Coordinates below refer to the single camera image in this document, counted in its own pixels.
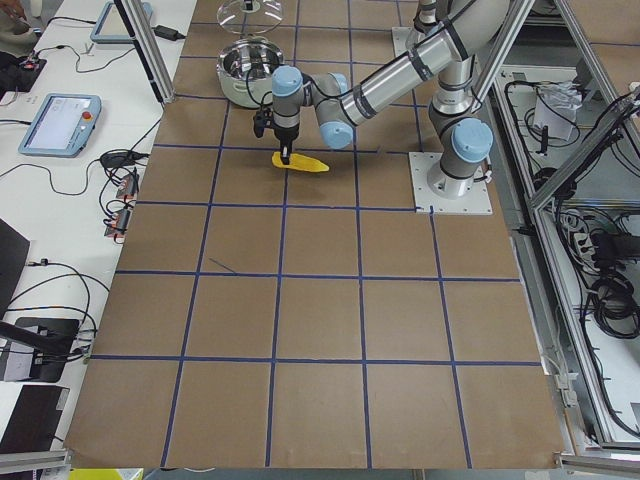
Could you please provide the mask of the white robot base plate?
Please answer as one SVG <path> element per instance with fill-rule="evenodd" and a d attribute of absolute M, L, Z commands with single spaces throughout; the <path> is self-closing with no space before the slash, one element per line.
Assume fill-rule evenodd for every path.
<path fill-rule="evenodd" d="M 419 214 L 480 215 L 493 214 L 482 168 L 467 179 L 447 176 L 440 165 L 439 152 L 410 152 L 409 164 L 415 211 Z"/>

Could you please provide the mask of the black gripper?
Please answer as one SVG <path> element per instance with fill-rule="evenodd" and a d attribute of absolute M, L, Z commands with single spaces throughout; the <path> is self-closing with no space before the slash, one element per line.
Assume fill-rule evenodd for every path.
<path fill-rule="evenodd" d="M 283 157 L 281 161 L 283 165 L 289 165 L 290 149 L 293 148 L 293 142 L 299 136 L 299 125 L 292 127 L 274 126 L 274 134 L 280 142 L 280 148 L 283 149 Z"/>

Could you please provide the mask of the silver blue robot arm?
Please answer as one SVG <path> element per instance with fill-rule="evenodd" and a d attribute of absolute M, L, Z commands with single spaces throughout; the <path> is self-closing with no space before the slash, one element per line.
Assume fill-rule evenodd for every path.
<path fill-rule="evenodd" d="M 299 136 L 303 107 L 315 109 L 325 145 L 342 149 L 353 142 L 357 126 L 446 67 L 451 62 L 450 22 L 446 16 L 437 17 L 437 5 L 419 2 L 414 32 L 424 38 L 353 87 L 339 74 L 308 75 L 288 65 L 277 68 L 271 80 L 268 123 L 279 141 L 274 163 L 290 168 L 295 162 L 293 143 Z"/>
<path fill-rule="evenodd" d="M 422 1 L 405 51 L 354 85 L 337 73 L 310 75 L 294 66 L 278 67 L 266 117 L 279 141 L 273 165 L 327 170 L 322 162 L 293 151 L 302 108 L 314 109 L 324 144 L 342 149 L 352 143 L 357 126 L 436 78 L 439 87 L 429 115 L 444 152 L 429 170 L 428 181 L 441 197 L 465 195 L 493 144 L 490 128 L 470 112 L 473 57 L 500 30 L 509 9 L 507 1 Z"/>

